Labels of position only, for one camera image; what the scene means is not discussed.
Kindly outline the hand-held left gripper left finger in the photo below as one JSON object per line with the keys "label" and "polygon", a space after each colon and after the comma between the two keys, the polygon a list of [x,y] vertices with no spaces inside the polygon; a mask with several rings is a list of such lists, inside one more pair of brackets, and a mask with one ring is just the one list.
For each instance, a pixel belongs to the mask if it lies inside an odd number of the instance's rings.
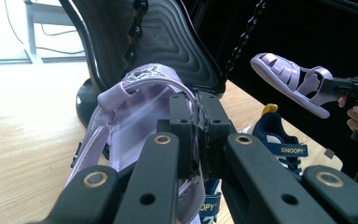
{"label": "hand-held left gripper left finger", "polygon": [[193,168],[193,123],[188,100],[183,93],[176,93],[169,99],[169,117],[159,119],[158,132],[175,134],[179,138],[178,177],[189,178]]}

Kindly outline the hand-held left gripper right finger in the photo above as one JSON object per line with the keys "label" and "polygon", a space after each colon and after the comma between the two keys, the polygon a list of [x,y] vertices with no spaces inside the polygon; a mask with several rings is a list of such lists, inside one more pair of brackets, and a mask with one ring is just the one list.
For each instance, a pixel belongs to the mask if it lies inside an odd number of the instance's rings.
{"label": "hand-held left gripper right finger", "polygon": [[202,172],[207,179],[222,179],[226,172],[224,147],[235,128],[217,96],[200,91],[197,102]]}

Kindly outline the purple sandal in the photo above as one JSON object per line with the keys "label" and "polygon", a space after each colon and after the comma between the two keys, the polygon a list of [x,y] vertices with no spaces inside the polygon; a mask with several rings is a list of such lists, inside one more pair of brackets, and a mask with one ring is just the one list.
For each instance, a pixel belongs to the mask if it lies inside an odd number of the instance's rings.
{"label": "purple sandal", "polygon": [[273,53],[256,54],[250,65],[275,90],[313,115],[321,119],[330,117],[323,105],[336,101],[338,96],[321,93],[323,82],[333,79],[327,69],[321,66],[304,68]]}
{"label": "purple sandal", "polygon": [[[193,168],[178,177],[179,138],[158,132],[169,99],[183,93],[192,112]],[[150,63],[130,71],[100,93],[65,184],[86,197],[68,222],[100,224],[200,224],[205,190],[198,153],[194,93],[176,72]]]}

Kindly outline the red and black shoe rack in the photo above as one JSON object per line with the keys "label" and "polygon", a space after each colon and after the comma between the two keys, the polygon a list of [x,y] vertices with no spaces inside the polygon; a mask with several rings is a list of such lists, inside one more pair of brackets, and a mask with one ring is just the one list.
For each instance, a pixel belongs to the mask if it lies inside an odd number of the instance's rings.
{"label": "red and black shoe rack", "polygon": [[228,73],[241,55],[267,0],[259,0],[240,43],[220,69],[198,37],[182,0],[59,0],[82,41],[89,78],[76,96],[76,113],[88,125],[97,95],[130,70],[162,63],[192,91],[222,96]]}

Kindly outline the black curtain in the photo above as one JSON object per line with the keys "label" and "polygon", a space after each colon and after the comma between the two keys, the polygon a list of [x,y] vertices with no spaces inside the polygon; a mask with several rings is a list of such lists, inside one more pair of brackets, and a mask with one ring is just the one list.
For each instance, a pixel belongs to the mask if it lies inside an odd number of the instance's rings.
{"label": "black curtain", "polygon": [[336,77],[358,76],[358,15],[337,0],[184,0],[196,30],[220,67],[236,47],[228,78],[262,103],[279,105],[282,116],[324,147],[334,150],[343,172],[358,181],[358,143],[351,140],[347,110],[327,104],[319,119],[275,91],[250,65],[258,53],[278,54],[300,66],[323,66]]}

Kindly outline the white metal desk frame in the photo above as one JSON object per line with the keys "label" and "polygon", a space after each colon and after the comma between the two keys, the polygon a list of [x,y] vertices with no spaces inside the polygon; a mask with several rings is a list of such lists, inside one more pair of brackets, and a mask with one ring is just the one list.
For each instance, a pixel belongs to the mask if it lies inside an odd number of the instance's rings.
{"label": "white metal desk frame", "polygon": [[[35,24],[73,26],[71,19],[66,14],[62,6],[40,3],[36,0],[22,0],[25,9],[25,19],[27,27],[27,40],[24,42],[24,51],[31,63],[53,63],[69,62],[84,58],[84,51],[69,52],[46,47],[38,47],[35,40]],[[37,51],[39,49],[60,53],[60,56],[41,57]]]}

